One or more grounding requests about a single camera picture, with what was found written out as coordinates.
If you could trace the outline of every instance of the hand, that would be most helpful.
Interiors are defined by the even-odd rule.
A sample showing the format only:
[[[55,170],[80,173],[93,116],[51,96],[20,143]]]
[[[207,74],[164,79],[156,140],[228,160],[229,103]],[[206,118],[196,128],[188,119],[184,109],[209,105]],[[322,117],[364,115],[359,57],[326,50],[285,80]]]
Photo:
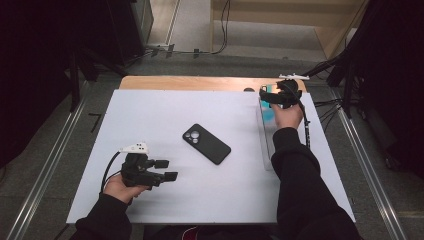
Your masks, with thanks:
[[[277,104],[271,104],[274,110],[275,123],[278,129],[291,127],[297,129],[303,118],[303,112],[299,104],[293,105],[290,108],[282,109]]]
[[[138,197],[141,192],[147,190],[148,188],[149,187],[147,186],[141,185],[135,187],[127,187],[122,182],[121,174],[119,174],[109,179],[105,189],[103,190],[103,193],[128,204],[133,197]]]

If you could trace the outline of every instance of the metal rail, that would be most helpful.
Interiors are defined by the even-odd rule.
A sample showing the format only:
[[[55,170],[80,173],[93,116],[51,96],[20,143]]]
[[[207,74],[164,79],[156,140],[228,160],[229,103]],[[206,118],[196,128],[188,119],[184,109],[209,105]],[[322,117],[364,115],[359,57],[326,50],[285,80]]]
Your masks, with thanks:
[[[37,180],[35,181],[34,186],[32,187],[30,193],[26,197],[21,210],[19,211],[18,217],[13,224],[7,239],[22,239],[31,220],[37,210],[38,205],[44,195],[44,192],[47,189],[47,186],[50,182],[50,179],[53,176],[53,173],[59,163],[60,157],[62,156],[63,150],[68,143],[69,137],[71,136],[76,123],[81,115],[82,110],[84,109],[87,95],[91,90],[91,84],[87,81],[84,82],[81,91],[81,101],[74,110],[70,113],[65,125],[63,126],[54,146],[48,156],[46,163],[44,164],[40,174],[38,175]]]
[[[335,99],[341,98],[337,88],[330,88],[330,91]],[[340,108],[338,113],[391,238],[394,240],[408,239],[359,138],[353,121],[347,117],[343,109]]]

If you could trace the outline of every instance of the person's right hand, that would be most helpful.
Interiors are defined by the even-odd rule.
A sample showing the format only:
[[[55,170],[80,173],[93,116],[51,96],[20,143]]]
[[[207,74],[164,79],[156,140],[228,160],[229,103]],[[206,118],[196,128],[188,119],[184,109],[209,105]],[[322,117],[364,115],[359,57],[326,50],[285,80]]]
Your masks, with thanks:
[[[274,110],[275,123],[278,129],[291,127],[297,129],[303,118],[303,112],[299,104],[293,105],[289,108],[282,109],[277,104],[271,104]]]

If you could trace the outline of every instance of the gray floor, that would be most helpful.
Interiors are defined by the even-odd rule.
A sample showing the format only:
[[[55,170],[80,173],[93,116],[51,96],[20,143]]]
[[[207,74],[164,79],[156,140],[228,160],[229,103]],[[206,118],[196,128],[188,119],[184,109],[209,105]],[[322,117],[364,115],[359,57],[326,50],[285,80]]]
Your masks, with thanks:
[[[184,28],[181,18],[190,8],[204,7],[190,4],[192,0],[181,0],[180,14],[174,28],[171,43],[176,50],[192,51],[207,47],[202,21],[199,26]],[[316,39],[309,27],[276,30],[282,26],[258,26],[261,33],[246,29],[243,24],[232,25],[228,48],[220,55],[201,55],[194,59],[190,55],[173,54],[165,58],[163,53],[151,58],[145,57],[132,65],[131,75],[192,75],[192,76],[235,76],[235,77],[277,77],[283,73],[301,74],[325,60],[316,45]],[[289,38],[273,38],[271,33],[285,33]],[[326,78],[326,72],[319,77]],[[53,239],[65,226],[72,199],[83,174],[98,128],[92,132],[96,117],[90,113],[104,114],[114,89],[119,87],[121,78],[114,73],[102,73],[98,82],[91,83],[91,91],[74,132],[60,158],[50,184],[36,209],[24,239]],[[307,89],[315,101],[329,100],[330,90],[325,82],[314,77],[307,82]],[[0,182],[0,239],[5,239],[12,227],[21,205],[31,191],[51,149],[69,116],[70,99],[65,99],[50,118],[39,129],[25,151],[6,166]],[[318,108],[323,114],[329,107]],[[356,111],[353,121],[364,142],[369,157],[383,183],[399,220],[409,239],[424,236],[424,181],[409,172],[394,172],[386,168],[384,155],[378,147],[372,131]],[[374,197],[369,190],[353,148],[339,117],[333,118],[326,130],[327,140],[334,155],[342,182],[357,219],[357,227],[364,239],[390,239]],[[67,239],[74,231],[71,226],[61,239]],[[133,239],[140,239],[143,229],[134,225]]]
[[[164,54],[159,54],[154,58],[146,57],[138,61],[129,69],[129,72],[132,75],[275,77],[281,72],[304,72],[315,65],[315,62],[307,61],[212,55],[201,56],[197,59],[187,55],[174,55],[166,59]],[[314,79],[312,82],[307,82],[307,89],[311,92],[314,101],[329,100],[331,95],[325,82]],[[70,204],[98,131],[97,127],[94,132],[91,132],[96,118],[89,116],[89,113],[105,113],[111,94],[118,88],[119,83],[120,77],[114,73],[103,73],[98,82],[92,83],[81,117],[24,239],[52,239],[65,226]],[[0,239],[6,237],[22,201],[31,190],[66,121],[69,106],[70,100],[66,99],[40,128],[26,150],[7,165],[5,178],[0,185],[2,212]],[[318,108],[319,114],[323,114],[326,108],[329,107]],[[354,120],[395,210],[400,213],[400,221],[409,239],[420,239],[424,234],[423,180],[408,172],[388,170],[385,167],[381,149],[375,143],[366,122],[357,116]],[[365,239],[390,239],[349,139],[337,116],[328,125],[326,136],[347,195],[351,199],[357,226],[362,236]],[[73,227],[70,227],[65,231],[62,239],[68,238],[73,231]],[[142,231],[142,226],[135,224],[134,239],[139,239]]]

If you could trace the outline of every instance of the cable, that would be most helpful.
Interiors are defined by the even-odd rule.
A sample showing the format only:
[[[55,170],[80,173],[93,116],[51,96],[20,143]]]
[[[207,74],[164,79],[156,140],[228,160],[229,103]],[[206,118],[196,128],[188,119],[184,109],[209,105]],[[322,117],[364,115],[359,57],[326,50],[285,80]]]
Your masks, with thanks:
[[[292,93],[293,97],[296,99],[297,103],[299,104],[300,109],[302,110],[302,113],[303,113],[303,123],[305,125],[305,141],[306,141],[306,146],[310,149],[311,148],[311,139],[310,139],[310,135],[309,135],[309,121],[308,121],[308,118],[306,117],[305,106],[300,101],[300,99],[296,96],[296,93],[294,93],[293,90],[289,86],[287,86],[287,84],[285,84],[284,82],[282,82],[282,84],[287,89],[290,90],[290,92]]]
[[[222,14],[221,14],[221,29],[222,29],[222,33],[224,34],[224,40],[222,42],[221,48],[216,51],[213,52],[212,54],[219,54],[222,51],[224,51],[224,49],[227,47],[227,42],[228,42],[228,19],[230,18],[230,8],[231,8],[231,0],[227,0],[227,2],[225,3],[224,9],[222,10]],[[224,12],[225,9],[227,9],[227,20],[225,23],[225,29],[224,29]]]
[[[111,177],[113,177],[113,176],[115,176],[115,175],[117,175],[118,173],[120,173],[122,170],[119,170],[119,171],[117,171],[116,173],[114,173],[114,174],[112,174],[112,175],[110,175],[107,179],[106,179],[106,181],[105,182],[108,182],[109,181],[109,179],[111,178]]]
[[[177,53],[177,54],[197,54],[197,55],[210,55],[210,54],[219,54],[222,51],[224,51],[224,49],[227,47],[227,43],[228,43],[228,20],[230,18],[230,8],[231,8],[231,0],[227,0],[227,2],[224,5],[224,9],[222,9],[222,13],[221,13],[221,29],[222,29],[222,33],[224,35],[224,40],[222,41],[222,45],[221,48],[216,51],[216,52],[188,52],[188,51],[169,51],[169,50],[165,50],[165,49],[159,49],[161,46],[158,46],[158,48],[148,48],[150,50],[157,50],[159,52],[166,52],[166,53]],[[227,10],[227,15],[226,15],[226,20],[225,20],[225,26],[224,26],[224,15],[225,15],[225,10]]]
[[[115,161],[115,158],[119,155],[119,153],[120,152],[116,152],[115,155],[113,155],[112,159],[106,167],[105,174],[103,175],[102,187],[100,189],[100,192],[103,192],[103,189],[105,188],[107,173],[109,172],[110,166],[112,166],[113,161]]]

